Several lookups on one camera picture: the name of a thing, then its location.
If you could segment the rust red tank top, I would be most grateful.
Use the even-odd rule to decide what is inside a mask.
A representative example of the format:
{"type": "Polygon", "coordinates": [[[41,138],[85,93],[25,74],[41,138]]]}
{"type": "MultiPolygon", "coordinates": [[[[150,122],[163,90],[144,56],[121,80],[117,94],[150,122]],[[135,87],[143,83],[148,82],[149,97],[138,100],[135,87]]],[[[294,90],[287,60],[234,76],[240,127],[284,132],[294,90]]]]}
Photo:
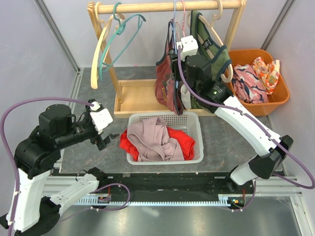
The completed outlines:
{"type": "Polygon", "coordinates": [[[174,20],[168,22],[167,37],[162,58],[156,62],[155,96],[159,104],[177,115],[182,115],[183,104],[179,98],[178,83],[173,61],[177,59],[174,40],[174,20]]]}

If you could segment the light blue hanger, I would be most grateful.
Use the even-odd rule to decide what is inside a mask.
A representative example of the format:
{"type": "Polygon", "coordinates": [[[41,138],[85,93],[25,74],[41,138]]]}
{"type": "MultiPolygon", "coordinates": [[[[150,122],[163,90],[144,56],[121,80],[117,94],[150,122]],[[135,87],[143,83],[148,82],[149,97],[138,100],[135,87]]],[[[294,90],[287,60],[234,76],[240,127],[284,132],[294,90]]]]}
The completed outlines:
{"type": "Polygon", "coordinates": [[[171,23],[172,26],[172,53],[170,54],[170,59],[171,59],[171,67],[172,67],[172,73],[174,77],[174,83],[175,83],[175,88],[179,88],[179,70],[178,70],[178,53],[177,53],[177,39],[176,39],[176,1],[173,0],[174,3],[174,10],[173,10],[173,20],[171,23]]]}

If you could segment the mauve pink tank top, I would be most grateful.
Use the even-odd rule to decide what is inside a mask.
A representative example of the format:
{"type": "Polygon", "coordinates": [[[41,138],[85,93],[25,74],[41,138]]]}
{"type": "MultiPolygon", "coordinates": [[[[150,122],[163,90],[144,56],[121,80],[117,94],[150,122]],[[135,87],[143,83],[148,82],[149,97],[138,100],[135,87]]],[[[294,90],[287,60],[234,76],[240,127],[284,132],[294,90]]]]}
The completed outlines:
{"type": "Polygon", "coordinates": [[[162,118],[152,117],[127,127],[127,139],[139,152],[138,162],[184,161],[181,146],[169,136],[166,125],[162,118]]]}

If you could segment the white plastic basket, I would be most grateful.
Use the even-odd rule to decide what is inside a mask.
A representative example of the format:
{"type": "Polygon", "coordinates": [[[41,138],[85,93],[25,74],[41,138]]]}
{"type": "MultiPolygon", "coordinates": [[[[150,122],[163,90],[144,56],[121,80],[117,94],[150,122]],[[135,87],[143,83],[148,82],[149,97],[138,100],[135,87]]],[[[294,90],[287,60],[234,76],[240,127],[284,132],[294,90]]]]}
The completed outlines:
{"type": "Polygon", "coordinates": [[[171,111],[157,111],[149,113],[137,113],[129,117],[129,125],[136,122],[140,122],[147,118],[160,117],[166,121],[167,126],[174,130],[181,130],[186,135],[191,137],[195,144],[193,146],[194,156],[190,160],[183,161],[159,161],[159,162],[136,162],[134,158],[128,153],[126,155],[127,161],[132,165],[181,165],[181,164],[196,164],[203,160],[204,157],[204,146],[201,134],[201,127],[198,115],[194,112],[184,112],[181,116],[176,115],[171,111]]]}

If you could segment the beige wooden hanger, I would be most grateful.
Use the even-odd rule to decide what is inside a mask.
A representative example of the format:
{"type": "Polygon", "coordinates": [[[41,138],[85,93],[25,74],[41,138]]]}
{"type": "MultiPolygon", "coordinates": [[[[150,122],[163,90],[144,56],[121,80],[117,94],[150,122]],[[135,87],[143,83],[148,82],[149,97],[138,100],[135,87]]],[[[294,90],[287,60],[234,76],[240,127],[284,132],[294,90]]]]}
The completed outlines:
{"type": "Polygon", "coordinates": [[[96,36],[97,36],[97,45],[94,51],[93,61],[92,61],[92,70],[91,70],[91,88],[97,89],[98,88],[98,81],[102,79],[101,74],[98,72],[98,69],[102,69],[103,62],[112,62],[111,57],[108,55],[108,49],[106,50],[105,47],[107,46],[106,37],[110,32],[112,21],[114,17],[118,18],[118,23],[123,23],[126,19],[125,16],[121,13],[111,15],[109,19],[106,21],[100,17],[100,7],[102,6],[102,2],[88,2],[87,9],[89,12],[89,16],[91,22],[93,24],[96,36]],[[105,59],[101,59],[101,66],[98,65],[99,63],[99,54],[100,52],[105,51],[105,59]]]}

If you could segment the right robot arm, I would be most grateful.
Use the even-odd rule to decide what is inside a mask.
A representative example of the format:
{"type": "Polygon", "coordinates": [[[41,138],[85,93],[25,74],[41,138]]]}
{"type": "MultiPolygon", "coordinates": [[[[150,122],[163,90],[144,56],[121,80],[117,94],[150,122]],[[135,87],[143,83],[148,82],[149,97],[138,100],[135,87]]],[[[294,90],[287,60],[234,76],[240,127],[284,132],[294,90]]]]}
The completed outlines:
{"type": "Polygon", "coordinates": [[[268,129],[252,115],[236,96],[220,82],[209,83],[209,89],[202,94],[196,82],[205,79],[206,60],[201,55],[187,56],[182,60],[181,51],[170,56],[172,75],[181,80],[191,95],[208,110],[231,125],[255,150],[255,156],[248,162],[236,166],[229,173],[225,187],[230,193],[238,193],[245,183],[257,178],[269,179],[290,154],[293,139],[280,136],[268,129]]]}

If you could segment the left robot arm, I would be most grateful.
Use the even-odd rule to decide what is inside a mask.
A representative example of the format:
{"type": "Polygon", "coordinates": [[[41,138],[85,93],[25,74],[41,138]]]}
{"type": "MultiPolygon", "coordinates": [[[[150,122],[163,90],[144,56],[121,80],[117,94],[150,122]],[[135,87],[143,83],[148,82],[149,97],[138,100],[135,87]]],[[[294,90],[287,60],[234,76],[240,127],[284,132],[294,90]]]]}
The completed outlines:
{"type": "Polygon", "coordinates": [[[39,125],[28,138],[18,144],[14,161],[19,173],[18,201],[0,218],[4,228],[13,227],[17,236],[41,236],[49,232],[62,214],[85,195],[104,193],[108,188],[106,174],[99,168],[89,169],[70,187],[47,197],[43,188],[61,150],[90,140],[104,150],[113,140],[110,134],[102,139],[103,130],[113,118],[101,104],[86,106],[84,118],[76,121],[71,108],[65,104],[51,105],[39,115],[39,125]]]}

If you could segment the white tank top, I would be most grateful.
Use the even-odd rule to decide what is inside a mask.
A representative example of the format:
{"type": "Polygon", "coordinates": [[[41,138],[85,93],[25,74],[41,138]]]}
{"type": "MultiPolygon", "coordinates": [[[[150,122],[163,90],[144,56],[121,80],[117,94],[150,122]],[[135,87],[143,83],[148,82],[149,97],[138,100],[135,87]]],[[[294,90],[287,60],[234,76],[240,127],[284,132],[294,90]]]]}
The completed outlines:
{"type": "Polygon", "coordinates": [[[187,87],[183,84],[180,89],[181,93],[181,101],[186,110],[191,109],[191,98],[190,98],[190,91],[187,87]]]}

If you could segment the green printed tank top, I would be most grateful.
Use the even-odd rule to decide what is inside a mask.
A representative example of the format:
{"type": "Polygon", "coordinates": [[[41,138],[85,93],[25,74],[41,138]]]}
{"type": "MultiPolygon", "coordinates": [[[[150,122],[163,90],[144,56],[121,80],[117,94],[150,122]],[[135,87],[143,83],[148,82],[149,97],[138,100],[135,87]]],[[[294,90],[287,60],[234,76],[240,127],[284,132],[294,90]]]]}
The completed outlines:
{"type": "Polygon", "coordinates": [[[197,41],[197,54],[186,65],[187,81],[205,100],[222,104],[232,92],[224,85],[232,79],[232,60],[227,46],[201,12],[190,13],[190,35],[197,41]]]}

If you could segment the wooden clothes rack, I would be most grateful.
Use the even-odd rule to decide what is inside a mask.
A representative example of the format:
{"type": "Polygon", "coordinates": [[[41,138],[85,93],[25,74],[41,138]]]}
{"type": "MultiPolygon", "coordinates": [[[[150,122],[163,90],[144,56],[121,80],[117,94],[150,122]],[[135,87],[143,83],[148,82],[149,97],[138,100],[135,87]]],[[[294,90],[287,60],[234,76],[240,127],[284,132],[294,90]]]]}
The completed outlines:
{"type": "MultiPolygon", "coordinates": [[[[233,14],[229,23],[228,30],[224,39],[225,45],[230,48],[234,39],[235,32],[242,17],[245,0],[204,0],[204,1],[186,1],[186,12],[190,10],[218,10],[217,14],[213,14],[211,21],[213,23],[218,20],[222,11],[225,9],[233,9],[233,14]]],[[[152,3],[131,3],[105,5],[100,7],[100,17],[108,20],[111,15],[125,13],[151,13],[151,12],[171,12],[174,10],[173,2],[152,2],[152,3]]],[[[176,11],[182,11],[182,3],[176,3],[176,11]]],[[[107,50],[110,43],[107,42],[105,49],[107,50]]],[[[105,51],[100,52],[99,62],[105,59],[105,51]]],[[[109,68],[109,75],[114,86],[114,115],[117,118],[128,118],[135,113],[166,111],[166,107],[159,104],[155,98],[155,80],[119,80],[113,67],[109,68]]]]}

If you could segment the pink patterned cloth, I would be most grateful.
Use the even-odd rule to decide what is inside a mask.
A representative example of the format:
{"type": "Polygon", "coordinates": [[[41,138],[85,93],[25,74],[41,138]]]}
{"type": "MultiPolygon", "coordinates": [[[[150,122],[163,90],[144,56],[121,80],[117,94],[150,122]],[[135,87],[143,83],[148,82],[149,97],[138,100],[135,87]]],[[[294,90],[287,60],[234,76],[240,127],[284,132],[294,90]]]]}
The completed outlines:
{"type": "Polygon", "coordinates": [[[248,64],[234,66],[232,85],[237,97],[245,103],[268,102],[268,96],[262,82],[248,64]]]}

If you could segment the orange floral cloth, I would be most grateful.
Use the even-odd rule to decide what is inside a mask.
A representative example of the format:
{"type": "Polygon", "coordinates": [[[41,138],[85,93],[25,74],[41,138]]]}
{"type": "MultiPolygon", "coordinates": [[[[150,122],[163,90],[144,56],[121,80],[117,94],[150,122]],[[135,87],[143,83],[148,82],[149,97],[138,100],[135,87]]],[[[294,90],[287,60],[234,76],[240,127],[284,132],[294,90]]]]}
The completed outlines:
{"type": "Polygon", "coordinates": [[[257,57],[252,62],[252,68],[256,73],[257,77],[261,80],[266,93],[271,95],[280,78],[280,60],[273,60],[266,64],[262,57],[257,57]]]}

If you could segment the orange plastic bin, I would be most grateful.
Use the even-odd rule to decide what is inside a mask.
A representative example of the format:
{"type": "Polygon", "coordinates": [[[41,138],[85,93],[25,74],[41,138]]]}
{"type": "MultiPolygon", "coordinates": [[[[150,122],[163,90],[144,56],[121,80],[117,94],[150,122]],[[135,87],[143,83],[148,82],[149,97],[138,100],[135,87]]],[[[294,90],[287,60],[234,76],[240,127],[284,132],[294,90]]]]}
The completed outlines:
{"type": "MultiPolygon", "coordinates": [[[[273,57],[262,49],[240,49],[229,51],[229,56],[232,60],[232,66],[251,64],[257,57],[262,57],[265,63],[273,61],[273,57]]],[[[279,82],[275,87],[275,91],[268,95],[267,103],[246,103],[239,99],[240,103],[254,116],[270,115],[280,105],[286,103],[290,98],[288,87],[280,75],[279,82]]]]}

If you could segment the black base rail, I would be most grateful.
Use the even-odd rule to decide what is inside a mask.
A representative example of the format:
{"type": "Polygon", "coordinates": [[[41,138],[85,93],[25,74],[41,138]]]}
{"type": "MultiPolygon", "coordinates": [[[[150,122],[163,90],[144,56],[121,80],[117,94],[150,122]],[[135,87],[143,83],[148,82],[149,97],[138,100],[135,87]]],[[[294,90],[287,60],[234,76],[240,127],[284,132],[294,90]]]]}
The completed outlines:
{"type": "Polygon", "coordinates": [[[215,201],[218,195],[252,194],[253,182],[238,186],[224,173],[104,174],[92,172],[59,192],[78,200],[90,193],[110,193],[114,201],[215,201]]]}

